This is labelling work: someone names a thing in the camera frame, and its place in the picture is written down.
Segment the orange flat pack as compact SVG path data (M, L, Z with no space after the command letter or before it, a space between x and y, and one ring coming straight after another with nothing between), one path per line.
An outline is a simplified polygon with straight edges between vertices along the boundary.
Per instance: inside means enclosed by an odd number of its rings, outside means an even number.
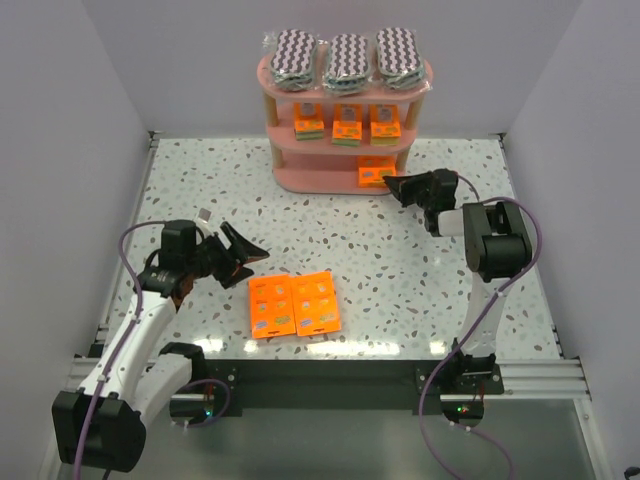
M394 156L358 156L358 187L385 188L385 176L396 175Z
M291 278L296 334L300 337L335 333L342 322L329 271Z
M253 339L296 333L291 278L288 275L252 278L249 280L248 288Z

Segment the orange sponge box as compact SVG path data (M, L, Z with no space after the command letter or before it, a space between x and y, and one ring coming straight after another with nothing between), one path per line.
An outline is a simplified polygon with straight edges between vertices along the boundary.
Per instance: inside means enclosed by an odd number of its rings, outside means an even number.
M332 122L332 143L339 146L358 147L363 136L362 106L336 104Z
M397 145L401 138L398 106L373 104L369 107L370 142L374 146Z
M318 140L324 137L324 116L320 104L295 103L294 134L297 141Z

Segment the striped sponge pack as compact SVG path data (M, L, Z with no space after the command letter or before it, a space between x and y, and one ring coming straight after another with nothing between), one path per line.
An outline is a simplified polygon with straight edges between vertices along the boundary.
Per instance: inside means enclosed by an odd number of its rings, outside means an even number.
M375 34L377 64L383 85L393 91L430 88L430 74L416 40L406 28L386 27Z
M263 47L268 52L267 71L280 90L299 92L316 83L317 37L302 29L266 33Z
M354 33L333 37L328 44L322 86L333 97L357 95L372 85L372 58L369 38Z

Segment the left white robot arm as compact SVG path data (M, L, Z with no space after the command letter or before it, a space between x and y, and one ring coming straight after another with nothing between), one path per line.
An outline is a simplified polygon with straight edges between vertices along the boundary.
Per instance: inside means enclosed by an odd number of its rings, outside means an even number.
M123 264L133 281L129 309L113 341L73 391L52 405L59 457L81 478L85 467L129 472L145 447L147 429L181 389L204 387L222 398L201 421L208 426L229 408L232 387L211 376L203 349L169 343L154 349L196 281L212 277L229 289L252 276L250 264L268 258L230 223L211 229L206 215L158 222L160 244L141 272Z

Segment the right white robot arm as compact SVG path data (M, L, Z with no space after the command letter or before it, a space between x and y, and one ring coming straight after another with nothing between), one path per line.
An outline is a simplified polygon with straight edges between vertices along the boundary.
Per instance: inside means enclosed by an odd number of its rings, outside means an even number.
M472 289L460 334L444 364L468 372L490 371L506 296L539 257L534 248L540 241L530 238L525 211L507 197L478 198L457 206L459 184L470 181L448 169L383 180L402 206L415 205L423 211L429 234L463 239Z

